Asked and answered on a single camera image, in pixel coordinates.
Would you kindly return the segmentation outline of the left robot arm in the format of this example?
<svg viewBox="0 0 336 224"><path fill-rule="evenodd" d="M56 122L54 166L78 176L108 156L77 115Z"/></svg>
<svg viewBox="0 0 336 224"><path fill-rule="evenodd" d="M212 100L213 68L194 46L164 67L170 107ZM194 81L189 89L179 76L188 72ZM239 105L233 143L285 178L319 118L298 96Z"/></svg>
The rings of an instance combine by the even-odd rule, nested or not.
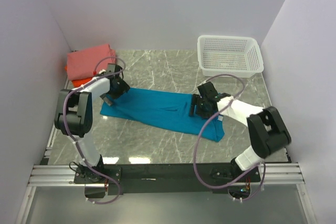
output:
<svg viewBox="0 0 336 224"><path fill-rule="evenodd" d="M97 98L111 106L113 101L130 90L123 79L123 68L109 63L106 70L96 74L89 82L74 89L59 92L54 125L68 136L79 154L82 170L103 173L102 156L91 136L93 125L93 101Z"/></svg>

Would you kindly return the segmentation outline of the blue t shirt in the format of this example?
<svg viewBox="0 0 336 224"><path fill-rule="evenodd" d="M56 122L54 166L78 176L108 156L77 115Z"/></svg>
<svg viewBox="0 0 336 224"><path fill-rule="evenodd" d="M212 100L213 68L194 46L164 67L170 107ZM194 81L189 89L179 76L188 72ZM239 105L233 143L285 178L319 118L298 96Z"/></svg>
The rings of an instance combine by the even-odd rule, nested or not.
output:
<svg viewBox="0 0 336 224"><path fill-rule="evenodd" d="M103 103L100 114L198 135L206 120L189 116L191 100L191 94L131 88L113 100L113 105Z"/></svg>

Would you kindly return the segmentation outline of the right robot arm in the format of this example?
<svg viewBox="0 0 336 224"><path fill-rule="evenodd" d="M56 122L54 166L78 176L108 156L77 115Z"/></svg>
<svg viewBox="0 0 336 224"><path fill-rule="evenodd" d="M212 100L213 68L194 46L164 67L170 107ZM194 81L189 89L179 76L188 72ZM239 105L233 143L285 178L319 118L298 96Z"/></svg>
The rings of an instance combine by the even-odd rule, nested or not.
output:
<svg viewBox="0 0 336 224"><path fill-rule="evenodd" d="M206 122L204 130L220 115L227 116L247 127L250 145L231 163L233 176L253 169L255 165L291 143L291 136L274 106L262 108L236 99L227 93L219 93L211 82L197 87L199 94L192 96L190 115L197 114Z"/></svg>

